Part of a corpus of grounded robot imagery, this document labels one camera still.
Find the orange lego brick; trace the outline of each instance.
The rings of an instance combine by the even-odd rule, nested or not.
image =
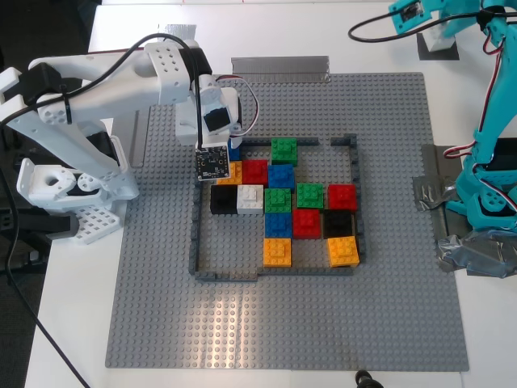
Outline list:
[[[291,239],[264,239],[264,267],[291,267]]]
[[[332,268],[355,268],[359,264],[359,253],[357,252],[354,236],[328,238],[326,245],[329,250],[329,260]]]
[[[242,184],[242,162],[230,162],[229,178],[218,179],[217,184]]]

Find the green lego brick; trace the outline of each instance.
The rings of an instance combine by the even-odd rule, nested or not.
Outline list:
[[[296,205],[299,209],[324,209],[323,185],[320,183],[297,184]]]
[[[291,190],[288,188],[267,188],[266,213],[290,213]]]
[[[271,139],[271,164],[298,164],[296,139],[290,137]]]

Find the lego baseplate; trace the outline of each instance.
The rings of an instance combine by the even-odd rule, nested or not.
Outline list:
[[[357,137],[297,138],[298,166],[296,182],[354,183],[360,197],[359,153]],[[243,159],[271,159],[271,139],[244,139],[241,145]],[[292,266],[265,268],[263,266],[264,214],[213,215],[210,211],[210,186],[199,184],[200,200],[193,204],[189,272],[197,280],[256,281],[259,276],[349,276],[351,268],[331,268],[326,240],[293,239]],[[296,196],[292,196],[296,208]],[[354,235],[361,260],[366,260],[366,242],[362,212],[354,214]]]
[[[235,87],[246,126],[254,100]],[[136,169],[141,194],[128,202],[106,366],[468,370],[454,275],[438,269],[431,215],[413,200],[420,149],[432,143],[423,76],[333,74],[328,83],[252,87],[261,102],[252,137],[327,143],[357,134],[366,260],[353,276],[197,281],[188,272],[201,195],[194,151],[174,139],[174,109],[153,107]],[[240,265],[250,248],[232,244]]]

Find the red lego brick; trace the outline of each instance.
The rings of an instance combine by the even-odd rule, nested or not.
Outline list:
[[[329,209],[357,211],[357,195],[353,184],[329,184]]]
[[[292,237],[297,239],[321,238],[320,211],[318,209],[294,209],[292,211]]]
[[[243,160],[242,184],[262,184],[267,187],[267,160]]]

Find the black floor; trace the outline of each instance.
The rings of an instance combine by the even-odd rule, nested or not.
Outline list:
[[[0,71],[2,66],[27,69],[35,58],[87,52],[97,4],[91,0],[0,0]],[[10,168],[11,154],[0,150],[2,168]],[[14,175],[11,187],[15,187]],[[6,207],[0,192],[0,209]],[[7,249],[0,238],[0,267]],[[20,288],[37,310],[44,275],[17,276]],[[35,325],[14,291],[0,275],[0,387],[25,384]]]

